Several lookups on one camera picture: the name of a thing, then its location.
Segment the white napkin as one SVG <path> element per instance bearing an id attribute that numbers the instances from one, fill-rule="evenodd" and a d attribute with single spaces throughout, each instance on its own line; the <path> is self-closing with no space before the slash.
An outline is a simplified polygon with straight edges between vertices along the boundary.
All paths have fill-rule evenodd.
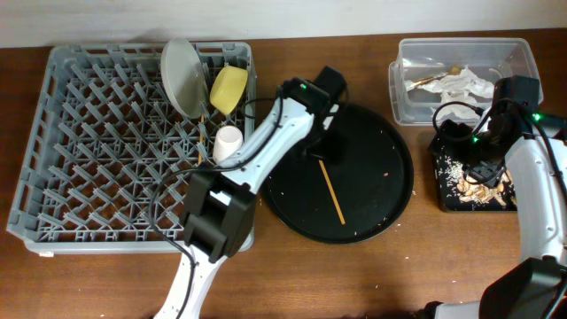
<path id="1" fill-rule="evenodd" d="M 492 82 L 480 78 L 465 66 L 462 67 L 462 71 L 458 75 L 448 75 L 416 89 L 440 94 L 442 104 L 463 102 L 473 105 L 477 103 L 479 97 L 490 99 L 493 96 L 495 86 Z"/>

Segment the gold foil wrapper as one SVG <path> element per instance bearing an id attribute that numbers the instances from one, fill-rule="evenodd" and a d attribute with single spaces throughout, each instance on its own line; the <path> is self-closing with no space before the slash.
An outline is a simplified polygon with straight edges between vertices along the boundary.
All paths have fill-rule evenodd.
<path id="1" fill-rule="evenodd" d="M 462 68 L 460 66 L 452 66 L 451 69 L 449 71 L 446 72 L 442 72 L 439 74 L 435 74 L 433 76 L 430 77 L 426 77 L 423 79 L 418 79 L 418 80 L 406 80 L 404 81 L 404 88 L 406 89 L 406 91 L 410 91 L 412 89 L 415 89 L 421 85 L 425 85 L 429 82 L 435 81 L 435 80 L 440 80 L 441 78 L 448 76 L 448 75 L 458 75 L 460 72 L 462 71 Z"/>

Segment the pink cup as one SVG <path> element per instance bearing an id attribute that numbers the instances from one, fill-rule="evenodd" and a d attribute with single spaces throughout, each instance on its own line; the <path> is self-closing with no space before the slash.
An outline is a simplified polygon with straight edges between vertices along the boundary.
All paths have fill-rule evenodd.
<path id="1" fill-rule="evenodd" d="M 220 128 L 214 139 L 213 159 L 216 164 L 221 163 L 244 143 L 244 137 L 239 128 L 231 125 Z"/>

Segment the yellow bowl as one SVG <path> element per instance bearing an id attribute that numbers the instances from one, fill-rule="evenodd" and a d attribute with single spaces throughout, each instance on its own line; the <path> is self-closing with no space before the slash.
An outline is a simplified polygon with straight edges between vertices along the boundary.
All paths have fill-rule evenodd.
<path id="1" fill-rule="evenodd" d="M 235 66 L 225 66 L 216 76 L 210 91 L 210 103 L 223 115 L 229 115 L 245 92 L 248 72 Z"/>

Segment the grey round plate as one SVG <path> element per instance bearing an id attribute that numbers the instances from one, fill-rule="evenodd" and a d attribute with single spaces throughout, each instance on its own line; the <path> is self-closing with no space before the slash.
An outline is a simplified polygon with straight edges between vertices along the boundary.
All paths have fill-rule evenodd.
<path id="1" fill-rule="evenodd" d="M 197 119 L 208 105 L 208 88 L 201 60 L 186 39 L 169 41 L 160 58 L 160 72 L 167 98 L 174 109 Z"/>

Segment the wooden chopstick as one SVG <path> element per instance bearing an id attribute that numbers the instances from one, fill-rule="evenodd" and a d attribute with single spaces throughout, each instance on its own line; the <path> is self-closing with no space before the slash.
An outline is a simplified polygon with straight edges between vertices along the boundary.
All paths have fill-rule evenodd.
<path id="1" fill-rule="evenodd" d="M 203 162 L 203 155 L 202 155 L 202 151 L 200 150 L 200 147 L 203 146 L 203 142 L 204 142 L 204 135 L 202 132 L 202 125 L 204 123 L 204 114 L 201 114 L 200 118 L 199 118 L 199 122 L 198 122 L 198 133 L 199 133 L 199 138 L 198 138 L 198 164 L 201 165 L 201 163 Z"/>
<path id="2" fill-rule="evenodd" d="M 326 183 L 326 185 L 327 185 L 328 191 L 329 191 L 329 193 L 330 193 L 330 197 L 331 197 L 333 206 L 334 206 L 335 209 L 336 209 L 336 212 L 337 212 L 339 221 L 340 221 L 341 225 L 346 225 L 345 217 L 344 217 L 344 215 L 343 215 L 343 213 L 342 213 L 342 209 L 341 209 L 341 207 L 340 207 L 340 204 L 338 203 L 338 199 L 337 199 L 336 193 L 335 193 L 335 191 L 334 191 L 333 185 L 332 185 L 332 183 L 331 183 L 331 180 L 330 180 L 330 177 L 329 177 L 329 175 L 328 175 L 327 169 L 326 169 L 326 167 L 325 167 L 325 165 L 324 165 L 324 162 L 323 162 L 321 159 L 319 159 L 318 162 L 319 162 L 320 169 L 322 170 L 322 175 L 323 175 L 323 178 L 324 178 L 325 183 Z"/>

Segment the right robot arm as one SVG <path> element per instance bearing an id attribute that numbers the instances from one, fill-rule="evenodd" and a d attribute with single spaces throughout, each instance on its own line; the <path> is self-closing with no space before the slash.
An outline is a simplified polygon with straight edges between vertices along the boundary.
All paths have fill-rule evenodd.
<path id="1" fill-rule="evenodd" d="M 541 113 L 540 81 L 513 75 L 495 84 L 492 105 L 475 107 L 471 128 L 432 123 L 430 151 L 445 152 L 463 173 L 488 184 L 506 173 L 520 226 L 519 264 L 480 300 L 431 302 L 428 318 L 558 318 L 566 309 L 566 120 Z"/>

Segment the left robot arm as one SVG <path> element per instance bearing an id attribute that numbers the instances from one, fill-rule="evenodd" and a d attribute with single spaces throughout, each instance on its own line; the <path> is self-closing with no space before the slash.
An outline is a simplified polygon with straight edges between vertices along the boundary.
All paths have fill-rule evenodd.
<path id="1" fill-rule="evenodd" d="M 294 147 L 319 144 L 343 107 L 345 77 L 326 66 L 314 81 L 295 77 L 276 90 L 270 114 L 244 145 L 220 164 L 171 174 L 186 175 L 189 191 L 180 223 L 179 267 L 158 318 L 197 318 L 222 263 L 234 256 L 254 224 L 258 190 Z"/>

